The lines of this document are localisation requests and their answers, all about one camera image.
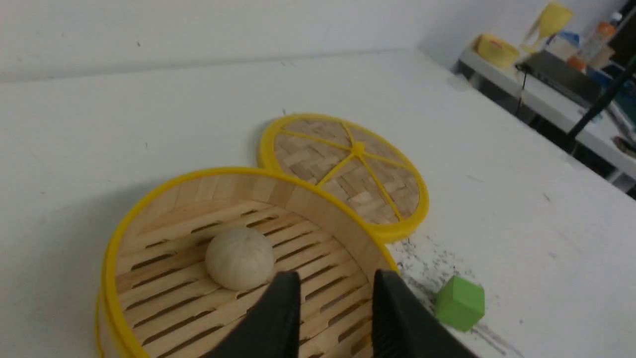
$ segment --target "woven bamboo lid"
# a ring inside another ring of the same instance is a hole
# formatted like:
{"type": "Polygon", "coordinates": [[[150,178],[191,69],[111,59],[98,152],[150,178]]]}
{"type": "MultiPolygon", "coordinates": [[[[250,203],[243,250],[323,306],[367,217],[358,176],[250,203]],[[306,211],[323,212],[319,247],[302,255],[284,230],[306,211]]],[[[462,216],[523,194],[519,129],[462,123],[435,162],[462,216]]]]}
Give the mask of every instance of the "woven bamboo lid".
{"type": "Polygon", "coordinates": [[[413,164],[382,137],[340,118],[298,113],[276,120],[261,139],[259,165],[329,192],[385,243],[412,233],[428,211],[413,164]]]}

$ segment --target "bottle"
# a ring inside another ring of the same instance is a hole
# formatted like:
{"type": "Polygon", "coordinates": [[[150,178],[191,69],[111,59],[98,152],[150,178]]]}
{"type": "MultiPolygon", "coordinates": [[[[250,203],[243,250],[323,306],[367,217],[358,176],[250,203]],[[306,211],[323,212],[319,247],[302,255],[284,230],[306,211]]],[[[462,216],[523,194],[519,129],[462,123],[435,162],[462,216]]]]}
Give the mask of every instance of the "bottle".
{"type": "Polygon", "coordinates": [[[623,19],[621,13],[612,14],[609,23],[601,22],[598,24],[594,35],[583,45],[574,55],[567,59],[567,64],[573,68],[583,71],[596,54],[601,51],[603,46],[616,34],[616,27],[623,19]]]}

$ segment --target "bamboo steamer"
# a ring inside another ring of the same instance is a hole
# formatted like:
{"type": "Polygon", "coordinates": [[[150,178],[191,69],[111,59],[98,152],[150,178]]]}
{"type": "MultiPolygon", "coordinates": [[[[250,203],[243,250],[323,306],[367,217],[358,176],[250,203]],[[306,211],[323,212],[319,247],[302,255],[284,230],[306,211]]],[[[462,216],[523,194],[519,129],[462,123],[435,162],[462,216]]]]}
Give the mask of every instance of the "bamboo steamer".
{"type": "Polygon", "coordinates": [[[353,209],[384,243],[407,237],[429,207],[413,164],[377,134],[313,113],[281,117],[261,138],[259,165],[311,183],[353,209]]]}
{"type": "Polygon", "coordinates": [[[99,355],[189,358],[214,348],[266,289],[224,289],[205,270],[208,242],[235,226],[271,241],[275,271],[300,275],[300,357],[371,357],[373,274],[396,269],[386,248],[314,185],[251,168],[175,178],[121,221],[97,300],[99,355]]]}

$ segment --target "green block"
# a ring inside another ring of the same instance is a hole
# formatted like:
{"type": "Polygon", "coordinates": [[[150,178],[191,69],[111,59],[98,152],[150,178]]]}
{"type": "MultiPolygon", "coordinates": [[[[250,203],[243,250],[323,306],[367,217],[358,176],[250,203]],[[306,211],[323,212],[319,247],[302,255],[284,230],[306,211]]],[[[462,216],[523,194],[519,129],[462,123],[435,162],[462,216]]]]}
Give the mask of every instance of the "green block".
{"type": "Polygon", "coordinates": [[[483,287],[459,276],[451,277],[435,300],[435,317],[458,331],[469,331],[485,313],[483,287]]]}

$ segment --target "white tabletop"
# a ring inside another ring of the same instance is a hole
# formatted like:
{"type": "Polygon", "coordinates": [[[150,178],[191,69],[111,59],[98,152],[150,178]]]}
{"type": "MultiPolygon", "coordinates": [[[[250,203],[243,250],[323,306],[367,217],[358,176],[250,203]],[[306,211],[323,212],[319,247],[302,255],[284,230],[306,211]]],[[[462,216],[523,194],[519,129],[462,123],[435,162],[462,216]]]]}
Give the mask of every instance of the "white tabletop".
{"type": "Polygon", "coordinates": [[[425,222],[391,251],[422,298],[453,272],[487,311],[482,357],[636,351],[636,202],[417,52],[0,86],[0,350],[93,357],[103,251],[124,213],[194,169],[256,164],[263,128],[314,111],[418,167],[425,222]]]}
{"type": "MultiPolygon", "coordinates": [[[[462,53],[460,61],[508,94],[519,97],[522,92],[523,73],[512,66],[504,69],[495,67],[470,48],[462,53]]],[[[526,79],[523,103],[564,132],[570,131],[585,113],[583,107],[533,76],[528,76],[526,79]]],[[[619,131],[612,123],[610,115],[607,111],[603,111],[600,120],[587,125],[577,140],[636,179],[636,160],[618,150],[612,142],[612,137],[619,135],[619,131]]]]}

